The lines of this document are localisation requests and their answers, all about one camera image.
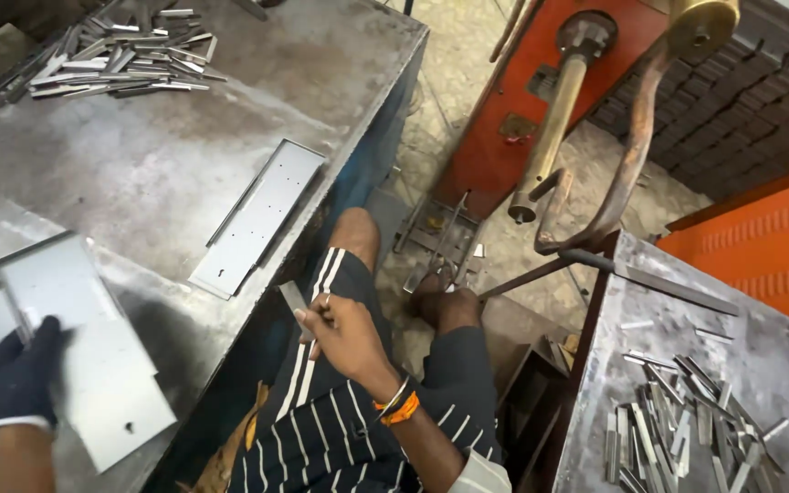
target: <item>concrete floor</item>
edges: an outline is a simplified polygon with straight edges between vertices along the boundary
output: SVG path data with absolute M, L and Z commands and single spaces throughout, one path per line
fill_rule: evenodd
M 471 109 L 492 73 L 489 53 L 504 28 L 514 0 L 416 0 L 413 16 L 431 28 L 414 101 L 407 119 L 397 164 L 402 170 L 393 183 L 397 193 L 414 205 L 427 191 L 463 131 Z M 403 0 L 383 2 L 402 10 Z M 32 42 L 12 26 L 0 30 L 0 73 L 25 56 Z M 557 166 L 567 165 L 575 181 L 565 213 L 555 230 L 558 240 L 582 229 L 594 216 L 619 163 L 622 146 L 610 135 L 580 124 L 561 148 Z M 675 182 L 654 163 L 645 167 L 621 225 L 639 238 L 663 232 L 664 225 L 709 205 Z M 517 226 L 506 213 L 506 203 L 488 219 L 484 238 L 487 258 L 480 273 L 469 278 L 477 291 L 507 281 L 548 262 L 532 250 L 537 225 Z M 389 253 L 377 276 L 386 315 L 393 322 L 395 357 L 415 375 L 422 374 L 422 358 L 433 337 L 431 329 L 403 311 L 401 286 L 416 262 L 427 252 L 408 245 L 401 254 Z M 495 361 L 506 347 L 531 342 L 539 333 L 579 331 L 595 281 L 593 269 L 571 267 L 493 300 L 484 311 L 490 350 Z

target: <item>workbench surface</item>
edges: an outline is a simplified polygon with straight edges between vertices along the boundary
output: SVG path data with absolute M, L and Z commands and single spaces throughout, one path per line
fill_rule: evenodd
M 665 360 L 674 354 L 692 356 L 712 378 L 732 384 L 732 397 L 763 429 L 789 418 L 788 317 L 628 233 L 619 235 L 614 255 L 618 262 L 729 300 L 742 315 L 729 317 L 609 275 L 601 298 L 590 305 L 591 313 L 594 305 L 599 309 L 598 317 L 587 320 L 584 328 L 583 337 L 591 340 L 573 413 L 564 418 L 567 435 L 553 488 L 559 493 L 622 491 L 604 481 L 605 431 L 608 412 L 636 402 L 636 386 L 647 383 L 642 367 L 622 358 L 630 349 Z M 656 323 L 651 329 L 619 328 L 643 320 Z M 725 331 L 735 340 L 731 346 L 703 340 L 695 335 L 694 326 Z M 690 472 L 679 490 L 717 491 L 711 448 L 699 445 L 696 430 L 693 416 Z M 786 472 L 780 481 L 789 493 L 789 426 L 767 445 Z
M 183 422 L 428 30 L 372 0 L 288 0 L 265 23 L 227 0 L 178 7 L 194 8 L 217 36 L 211 66 L 228 83 L 0 104 L 0 257 L 63 229 L 92 239 Z M 283 138 L 328 159 L 266 261 L 230 301 L 189 285 L 207 241 Z M 176 428 L 96 476 L 62 426 L 59 490 L 137 491 Z

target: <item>orange panel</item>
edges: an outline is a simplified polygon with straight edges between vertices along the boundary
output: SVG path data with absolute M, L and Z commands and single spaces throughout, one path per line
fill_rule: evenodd
M 618 27 L 617 41 L 587 71 L 583 89 L 572 115 L 577 123 L 635 61 L 664 32 L 668 17 L 639 0 L 546 0 L 529 7 L 495 75 L 474 108 L 471 123 L 433 196 L 455 206 L 461 196 L 467 200 L 468 214 L 486 219 L 509 195 L 522 175 L 531 150 L 531 141 L 515 143 L 498 133 L 510 112 L 540 124 L 547 104 L 530 94 L 526 84 L 543 64 L 556 67 L 560 53 L 556 32 L 564 21 L 581 10 L 600 10 Z
M 657 246 L 789 315 L 789 189 L 675 231 Z

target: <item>gloved hand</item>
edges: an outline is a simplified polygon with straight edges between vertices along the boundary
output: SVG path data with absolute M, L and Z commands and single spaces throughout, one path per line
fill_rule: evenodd
M 25 349 L 16 331 L 0 342 L 0 426 L 57 426 L 48 389 L 60 366 L 60 320 L 45 317 Z

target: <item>wrist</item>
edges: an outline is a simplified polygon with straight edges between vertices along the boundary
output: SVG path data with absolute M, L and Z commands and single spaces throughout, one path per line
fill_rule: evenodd
M 385 404 L 392 400 L 403 384 L 395 367 L 388 362 L 380 368 L 367 372 L 358 382 L 377 403 Z

